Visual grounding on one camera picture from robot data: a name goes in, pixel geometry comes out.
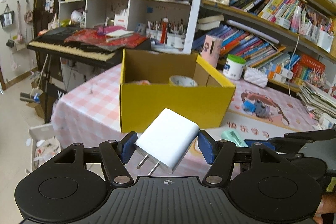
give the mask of pink bottle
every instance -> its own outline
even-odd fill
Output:
[[[223,39],[206,35],[201,56],[214,68],[217,66]]]

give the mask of green lid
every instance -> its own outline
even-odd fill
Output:
[[[245,63],[246,63],[246,60],[244,58],[241,58],[240,56],[233,55],[233,54],[228,54],[227,59],[229,59],[233,62],[236,62],[238,64],[242,64],[242,65],[245,65]]]

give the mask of metal screw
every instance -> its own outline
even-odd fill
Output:
[[[131,179],[128,176],[117,176],[114,178],[114,182],[118,184],[125,184],[129,182]]]
[[[218,184],[222,182],[222,178],[219,176],[208,176],[205,180],[210,184]]]

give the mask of plug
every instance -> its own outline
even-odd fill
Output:
[[[154,164],[149,176],[159,166],[172,174],[199,131],[197,124],[165,108],[135,142],[136,150],[144,157],[137,169],[149,160]]]

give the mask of baseboard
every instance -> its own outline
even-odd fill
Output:
[[[15,84],[21,82],[22,80],[26,79],[27,77],[29,77],[29,76],[31,75],[31,73],[30,73],[31,71],[35,72],[35,71],[38,71],[38,69],[37,69],[37,67],[36,67],[36,68],[33,68],[33,69],[31,69],[30,71],[27,71],[27,72],[25,72],[25,73],[19,75],[18,77],[15,77],[13,80],[8,81],[8,82],[5,84],[5,85],[6,85],[5,90],[8,89],[8,88],[10,88],[11,86],[13,86],[13,85],[15,85]]]

